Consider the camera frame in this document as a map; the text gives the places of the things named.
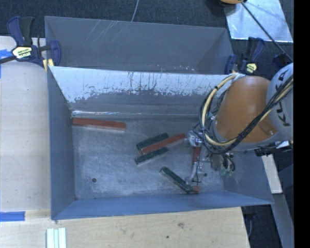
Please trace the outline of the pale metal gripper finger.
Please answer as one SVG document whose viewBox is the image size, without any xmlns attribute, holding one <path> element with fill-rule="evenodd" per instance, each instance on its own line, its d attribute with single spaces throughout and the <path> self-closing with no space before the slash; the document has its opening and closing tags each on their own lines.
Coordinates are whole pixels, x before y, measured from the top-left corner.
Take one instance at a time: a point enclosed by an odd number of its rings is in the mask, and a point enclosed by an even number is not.
<svg viewBox="0 0 310 248">
<path fill-rule="evenodd" d="M 192 165 L 192 170 L 191 170 L 190 175 L 185 177 L 186 184 L 191 184 L 193 179 L 196 177 L 196 175 L 197 175 L 197 166 L 198 166 L 198 163 L 194 162 L 193 165 Z"/>
<path fill-rule="evenodd" d="M 197 171 L 196 172 L 196 185 L 197 185 L 197 187 L 200 187 L 200 185 L 202 183 L 202 179 L 204 177 L 207 177 L 207 173 L 202 172 L 202 171 Z"/>
</svg>

